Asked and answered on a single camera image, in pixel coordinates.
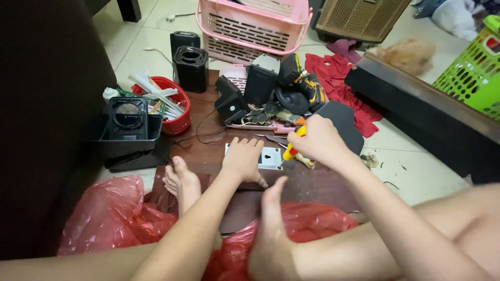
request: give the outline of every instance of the black furniture leg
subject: black furniture leg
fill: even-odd
[[[121,18],[125,22],[137,23],[141,20],[141,9],[139,0],[117,0],[120,8]]]

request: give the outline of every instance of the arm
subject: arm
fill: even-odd
[[[217,178],[140,264],[133,281],[200,280],[226,207],[242,182],[266,186],[257,165],[264,142],[235,137]]]
[[[493,280],[366,169],[346,147],[331,121],[315,115],[306,126],[306,136],[291,133],[288,140],[305,157],[320,161],[347,180],[405,277],[425,281]]]

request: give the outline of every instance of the yellow screwdriver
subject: yellow screwdriver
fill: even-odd
[[[300,129],[298,129],[295,134],[299,137],[304,137],[306,135],[306,126],[300,127]],[[285,163],[285,161],[293,160],[295,158],[295,155],[297,155],[297,153],[299,153],[299,152],[294,149],[292,144],[288,143],[288,146],[286,147],[286,150],[283,153],[283,162],[281,162],[281,164],[278,166],[278,168],[281,169],[281,167],[283,166],[283,163]]]

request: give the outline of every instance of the pink basket handle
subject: pink basket handle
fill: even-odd
[[[291,49],[291,50],[288,50],[288,51],[279,51],[279,50],[275,50],[275,49],[272,49],[272,48],[266,48],[266,47],[262,47],[262,46],[256,46],[256,45],[252,45],[250,43],[241,42],[241,41],[234,40],[234,39],[231,39],[231,38],[222,37],[222,36],[220,36],[220,35],[218,35],[216,33],[213,33],[213,32],[210,32],[210,31],[206,30],[200,24],[200,19],[198,19],[198,10],[199,9],[200,9],[200,0],[197,0],[197,3],[196,3],[196,14],[194,15],[194,17],[196,18],[196,23],[198,24],[199,29],[201,29],[201,31],[203,33],[205,33],[206,35],[211,36],[213,38],[217,38],[219,40],[230,42],[230,43],[233,43],[233,44],[236,44],[236,45],[244,46],[244,47],[247,47],[247,48],[250,48],[250,49],[255,49],[255,50],[259,50],[259,51],[262,51],[262,52],[267,52],[267,53],[271,53],[271,54],[275,54],[275,55],[279,55],[279,56],[286,56],[288,54],[291,54],[291,53],[295,52],[302,45],[302,42],[304,41],[304,38],[306,38],[306,32],[308,31],[309,23],[311,22],[311,18],[313,17],[313,13],[311,12],[312,8],[309,8],[309,16],[307,17],[307,20],[306,20],[306,23],[305,23],[305,27],[304,27],[304,30],[302,31],[302,34],[300,36],[300,41],[298,42],[298,44],[295,45],[295,47],[293,49]]]

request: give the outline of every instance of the red basket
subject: red basket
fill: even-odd
[[[161,127],[161,132],[167,135],[177,135],[189,128],[191,126],[191,117],[189,115],[189,109],[191,107],[191,102],[189,100],[188,95],[184,92],[184,90],[174,83],[173,81],[162,77],[162,76],[152,76],[151,79],[158,84],[158,86],[162,89],[177,89],[178,94],[171,95],[170,98],[176,102],[180,103],[180,106],[185,108],[183,114],[174,120],[163,121],[163,125]],[[132,87],[132,93],[137,95],[142,95],[141,92],[143,88],[139,87],[139,85],[135,84]]]

